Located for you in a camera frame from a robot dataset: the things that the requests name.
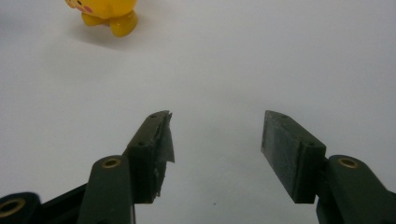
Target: white surface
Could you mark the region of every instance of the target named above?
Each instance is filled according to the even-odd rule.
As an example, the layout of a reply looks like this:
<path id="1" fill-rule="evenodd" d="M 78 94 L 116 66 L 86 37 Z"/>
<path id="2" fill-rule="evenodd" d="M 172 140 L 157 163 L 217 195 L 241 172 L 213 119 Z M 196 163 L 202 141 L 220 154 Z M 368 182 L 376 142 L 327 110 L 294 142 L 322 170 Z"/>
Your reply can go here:
<path id="1" fill-rule="evenodd" d="M 396 191 L 394 1 L 141 0 L 127 37 L 63 1 L 0 7 L 0 196 L 43 202 L 169 109 L 176 164 L 144 223 L 318 223 L 260 153 L 264 110 Z"/>

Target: brass insert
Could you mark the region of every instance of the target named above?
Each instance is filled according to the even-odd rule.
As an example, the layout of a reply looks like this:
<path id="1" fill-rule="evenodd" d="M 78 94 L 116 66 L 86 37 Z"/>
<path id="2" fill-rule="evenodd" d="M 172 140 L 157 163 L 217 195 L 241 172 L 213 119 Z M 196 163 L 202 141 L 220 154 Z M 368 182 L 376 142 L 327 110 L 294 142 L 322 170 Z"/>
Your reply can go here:
<path id="1" fill-rule="evenodd" d="M 110 158 L 102 163 L 103 168 L 113 168 L 121 164 L 121 161 L 116 158 Z"/>
<path id="2" fill-rule="evenodd" d="M 359 167 L 359 164 L 350 158 L 345 158 L 345 157 L 340 158 L 340 159 L 338 159 L 338 162 L 340 162 L 341 165 L 346 166 L 348 168 L 352 168 L 352 169 L 356 169 Z"/>
<path id="3" fill-rule="evenodd" d="M 23 198 L 11 199 L 0 204 L 0 218 L 8 217 L 20 211 L 26 204 Z"/>

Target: pikachu toy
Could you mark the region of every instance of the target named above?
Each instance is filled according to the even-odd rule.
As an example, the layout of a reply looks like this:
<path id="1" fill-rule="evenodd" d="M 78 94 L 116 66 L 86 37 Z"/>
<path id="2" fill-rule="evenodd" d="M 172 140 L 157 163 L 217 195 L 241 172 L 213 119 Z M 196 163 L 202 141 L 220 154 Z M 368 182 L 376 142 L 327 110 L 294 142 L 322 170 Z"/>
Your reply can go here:
<path id="1" fill-rule="evenodd" d="M 137 25 L 134 12 L 136 0 L 64 0 L 71 8 L 81 11 L 87 26 L 109 23 L 114 36 L 122 37 Z"/>

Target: yellow toy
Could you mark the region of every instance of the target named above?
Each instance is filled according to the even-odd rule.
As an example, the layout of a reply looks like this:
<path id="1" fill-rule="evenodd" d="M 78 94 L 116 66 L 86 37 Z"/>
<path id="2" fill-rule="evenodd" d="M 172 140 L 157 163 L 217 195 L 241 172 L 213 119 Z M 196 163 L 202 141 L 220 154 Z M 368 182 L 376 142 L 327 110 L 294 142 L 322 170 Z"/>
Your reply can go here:
<path id="1" fill-rule="evenodd" d="M 87 26 L 109 23 L 113 35 L 128 35 L 137 25 L 134 13 L 136 0 L 64 0 L 71 8 L 81 11 Z"/>

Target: toy foot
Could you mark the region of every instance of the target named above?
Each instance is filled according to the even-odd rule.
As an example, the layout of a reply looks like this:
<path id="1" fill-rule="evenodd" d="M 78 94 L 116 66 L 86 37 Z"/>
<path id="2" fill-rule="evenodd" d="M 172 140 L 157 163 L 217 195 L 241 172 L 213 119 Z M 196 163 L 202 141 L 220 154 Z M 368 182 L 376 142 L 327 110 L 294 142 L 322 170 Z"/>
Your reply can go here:
<path id="1" fill-rule="evenodd" d="M 137 15 L 132 10 L 125 16 L 110 20 L 110 28 L 114 36 L 122 37 L 128 35 L 137 25 Z"/>
<path id="2" fill-rule="evenodd" d="M 99 17 L 90 16 L 85 13 L 81 13 L 82 20 L 87 26 L 94 26 L 106 23 L 108 20 L 101 19 Z"/>

